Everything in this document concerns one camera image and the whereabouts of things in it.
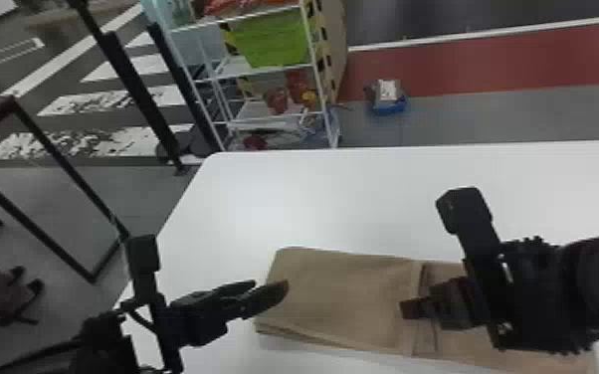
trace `cable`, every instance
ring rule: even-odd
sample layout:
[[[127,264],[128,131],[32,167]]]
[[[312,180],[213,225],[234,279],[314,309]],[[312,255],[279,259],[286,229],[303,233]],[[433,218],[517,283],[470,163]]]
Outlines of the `cable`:
[[[148,319],[142,317],[141,314],[139,314],[136,310],[130,311],[128,314],[130,315],[130,318],[132,318],[132,320],[134,320],[135,322],[144,326],[147,330],[149,330],[157,335],[157,332],[155,330],[155,326],[153,326],[153,323],[151,323],[151,321],[149,321]]]
[[[82,343],[78,340],[69,340],[64,341],[62,343],[54,344],[49,347],[42,348],[38,351],[24,354],[23,356],[15,359],[14,361],[8,362],[0,366],[0,372],[11,369],[13,367],[26,365],[34,361],[39,361],[47,357],[57,356],[59,354],[70,352],[81,347]]]

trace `black stand base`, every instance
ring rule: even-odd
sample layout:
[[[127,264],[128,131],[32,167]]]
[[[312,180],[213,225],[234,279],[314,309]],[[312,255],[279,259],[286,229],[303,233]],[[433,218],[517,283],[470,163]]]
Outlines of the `black stand base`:
[[[192,131],[182,131],[176,132],[174,134],[176,137],[176,141],[179,142],[179,155],[183,156],[185,154],[190,153],[190,144],[193,142],[193,138],[195,137],[195,133]],[[155,146],[155,157],[160,160],[160,162],[165,163],[169,161],[169,155],[167,154],[167,150],[162,143],[158,143]]]
[[[196,157],[206,158],[214,153],[212,147],[195,128],[191,128],[189,131],[176,132],[174,137],[179,142],[180,155],[193,154]],[[169,161],[169,155],[160,143],[155,146],[155,156],[163,163]]]

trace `folded fabric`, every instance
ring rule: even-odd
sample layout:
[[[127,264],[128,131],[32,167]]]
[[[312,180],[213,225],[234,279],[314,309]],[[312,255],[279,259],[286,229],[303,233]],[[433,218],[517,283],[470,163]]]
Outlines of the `folded fabric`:
[[[459,264],[288,248],[279,250],[268,282],[288,280],[278,306],[256,318],[260,333],[289,339],[450,360],[513,373],[593,373],[594,354],[553,356],[493,349],[484,328],[443,331],[432,321],[404,320],[399,302],[464,274]]]

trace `red object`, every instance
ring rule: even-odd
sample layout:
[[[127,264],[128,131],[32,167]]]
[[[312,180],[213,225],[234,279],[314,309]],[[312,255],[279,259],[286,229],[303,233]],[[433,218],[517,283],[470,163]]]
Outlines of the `red object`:
[[[244,146],[249,150],[265,150],[267,141],[260,135],[251,135],[244,139]]]
[[[599,85],[599,25],[353,52],[339,101],[386,78],[410,96]]]
[[[204,14],[217,15],[218,13],[224,12],[234,6],[239,5],[240,0],[211,0],[204,7]]]
[[[271,89],[264,95],[267,106],[274,115],[283,114],[288,110],[288,90],[285,88]]]
[[[294,103],[311,106],[310,102],[306,102],[303,98],[304,93],[308,89],[308,75],[306,70],[293,70],[286,72],[286,81],[288,90],[291,92],[291,98]]]

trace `shelf rack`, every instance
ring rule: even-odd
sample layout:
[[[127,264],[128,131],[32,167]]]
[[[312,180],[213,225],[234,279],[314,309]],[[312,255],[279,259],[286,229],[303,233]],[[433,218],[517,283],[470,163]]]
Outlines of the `shelf rack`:
[[[328,95],[326,91],[334,90],[334,81],[325,76],[325,58],[329,60],[329,48],[322,44],[321,35],[324,36],[325,29],[317,26],[315,19],[316,10],[320,6],[320,0],[295,0],[282,5],[262,5],[243,14],[216,18],[213,16],[203,17],[188,25],[176,25],[173,18],[172,6],[176,3],[189,9],[195,14],[191,0],[149,0],[144,4],[144,11],[151,21],[159,24],[165,34],[168,45],[178,65],[186,73],[195,65],[205,67],[204,77],[193,79],[189,77],[190,86],[196,93],[197,101],[209,120],[212,131],[216,134],[216,127],[225,125],[228,133],[235,134],[238,131],[251,130],[280,130],[297,131],[310,116],[320,116],[327,139],[326,146],[335,148],[338,146],[340,128],[338,120],[331,112],[333,107],[333,94]],[[265,66],[252,68],[244,56],[228,52],[223,37],[222,28],[228,24],[263,17],[282,12],[299,10],[302,17],[304,33],[306,37],[307,60],[305,63],[290,66]],[[302,104],[295,104],[289,98],[288,109],[282,114],[274,114],[268,108],[259,94],[241,94],[233,97],[226,94],[226,83],[239,81],[241,79],[263,79],[274,74],[282,74],[285,71],[305,69],[311,70],[317,95],[317,105],[314,109],[308,109]],[[214,94],[212,100],[207,100],[198,90],[205,86],[211,87]],[[214,114],[213,101],[216,102],[218,110]],[[229,150],[227,139],[219,140],[221,150]]]

